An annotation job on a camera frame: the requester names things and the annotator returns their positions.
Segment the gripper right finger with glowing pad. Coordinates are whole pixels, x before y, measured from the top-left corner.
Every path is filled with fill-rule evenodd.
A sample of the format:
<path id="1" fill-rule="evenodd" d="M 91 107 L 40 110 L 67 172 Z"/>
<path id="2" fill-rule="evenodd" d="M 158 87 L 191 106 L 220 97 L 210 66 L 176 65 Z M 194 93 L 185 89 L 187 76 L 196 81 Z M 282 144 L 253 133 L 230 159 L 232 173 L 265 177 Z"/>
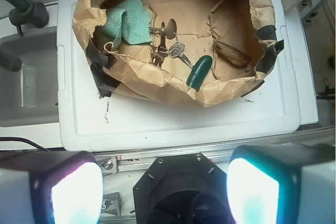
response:
<path id="1" fill-rule="evenodd" d="M 241 145 L 226 191 L 236 223 L 335 223 L 335 147 Z"/>

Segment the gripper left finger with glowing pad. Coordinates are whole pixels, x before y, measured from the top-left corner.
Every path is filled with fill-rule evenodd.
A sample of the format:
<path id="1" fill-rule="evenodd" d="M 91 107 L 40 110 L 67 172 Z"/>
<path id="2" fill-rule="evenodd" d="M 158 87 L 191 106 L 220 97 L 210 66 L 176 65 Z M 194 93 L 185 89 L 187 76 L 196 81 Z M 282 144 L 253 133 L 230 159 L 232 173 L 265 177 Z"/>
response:
<path id="1" fill-rule="evenodd" d="M 89 152 L 1 153 L 1 223 L 97 223 L 102 198 Z"/>

